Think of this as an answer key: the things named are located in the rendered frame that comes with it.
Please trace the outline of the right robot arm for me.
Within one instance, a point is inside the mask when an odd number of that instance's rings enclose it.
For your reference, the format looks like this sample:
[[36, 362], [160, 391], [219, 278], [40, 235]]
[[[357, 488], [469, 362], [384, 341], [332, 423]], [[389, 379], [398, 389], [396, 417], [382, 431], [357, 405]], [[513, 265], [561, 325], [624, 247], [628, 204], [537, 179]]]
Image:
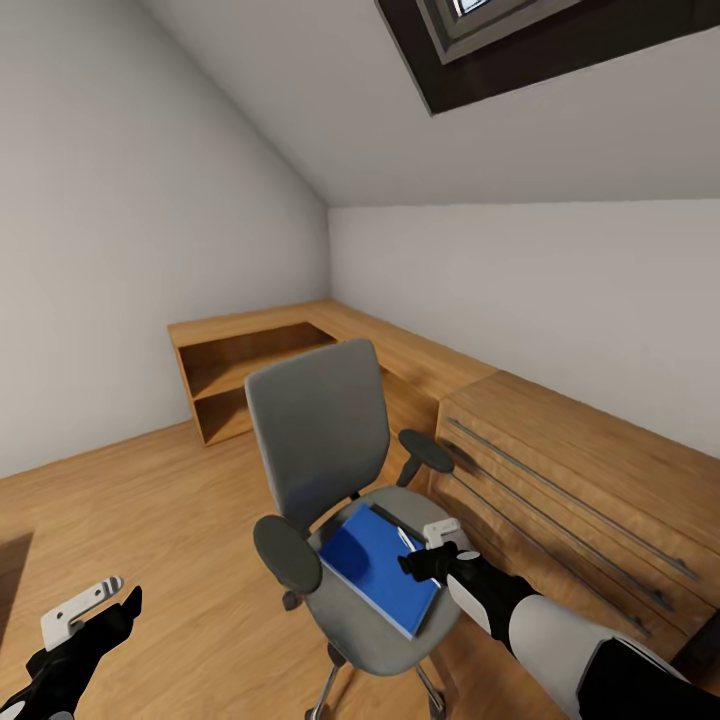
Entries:
[[443, 543], [460, 528], [454, 517], [425, 525], [426, 548], [398, 558], [404, 574], [448, 587], [571, 720], [720, 720], [720, 697], [632, 637], [539, 595], [479, 552]]

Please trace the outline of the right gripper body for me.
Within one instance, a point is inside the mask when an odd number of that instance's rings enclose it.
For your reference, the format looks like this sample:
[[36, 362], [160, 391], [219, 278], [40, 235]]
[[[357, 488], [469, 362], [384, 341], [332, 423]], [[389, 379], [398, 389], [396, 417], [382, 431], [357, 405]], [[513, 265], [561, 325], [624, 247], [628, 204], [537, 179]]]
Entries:
[[430, 548], [429, 550], [424, 548], [416, 552], [408, 553], [407, 557], [409, 558], [411, 566], [412, 578], [414, 578], [416, 582], [423, 582], [424, 580], [433, 578], [439, 585], [442, 585], [440, 578], [438, 578], [437, 568], [438, 560], [440, 560], [440, 556], [442, 556], [444, 552], [457, 552], [456, 543], [448, 541], [444, 543], [444, 546], [440, 546], [440, 548]]

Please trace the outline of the folder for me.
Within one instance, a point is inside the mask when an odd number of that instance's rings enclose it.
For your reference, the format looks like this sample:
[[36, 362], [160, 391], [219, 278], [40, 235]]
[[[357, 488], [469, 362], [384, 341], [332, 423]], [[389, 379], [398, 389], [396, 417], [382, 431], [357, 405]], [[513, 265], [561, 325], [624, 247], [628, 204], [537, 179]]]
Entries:
[[[318, 558], [367, 603], [413, 640], [440, 585], [430, 578], [416, 582], [405, 575], [399, 557], [412, 552], [394, 521], [366, 503], [341, 525], [318, 552]], [[426, 543], [406, 529], [416, 550]]]

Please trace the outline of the pen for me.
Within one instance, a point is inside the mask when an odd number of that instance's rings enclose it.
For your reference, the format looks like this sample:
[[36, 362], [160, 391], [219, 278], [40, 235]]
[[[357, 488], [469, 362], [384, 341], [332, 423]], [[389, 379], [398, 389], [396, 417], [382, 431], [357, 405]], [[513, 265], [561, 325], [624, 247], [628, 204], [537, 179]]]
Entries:
[[404, 532], [402, 532], [403, 530], [405, 530], [405, 529], [399, 525], [398, 534], [400, 534], [400, 538], [402, 538], [402, 540], [404, 540], [404, 542], [406, 542], [406, 544], [408, 544], [408, 546], [410, 546], [410, 550], [412, 550], [412, 552], [416, 552], [417, 550], [416, 550], [416, 548], [414, 548], [414, 544], [412, 544], [412, 541], [410, 540], [410, 538], [406, 538], [406, 534], [404, 534]]

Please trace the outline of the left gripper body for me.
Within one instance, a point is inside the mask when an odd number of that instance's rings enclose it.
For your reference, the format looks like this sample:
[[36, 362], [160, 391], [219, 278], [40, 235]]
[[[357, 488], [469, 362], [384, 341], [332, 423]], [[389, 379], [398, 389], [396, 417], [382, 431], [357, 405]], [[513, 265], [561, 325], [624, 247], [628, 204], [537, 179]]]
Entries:
[[50, 665], [75, 660], [83, 664], [88, 673], [87, 686], [102, 655], [124, 642], [132, 632], [132, 625], [119, 603], [112, 604], [84, 623], [84, 628], [64, 644], [51, 652], [43, 648], [30, 658], [26, 668], [33, 682]]

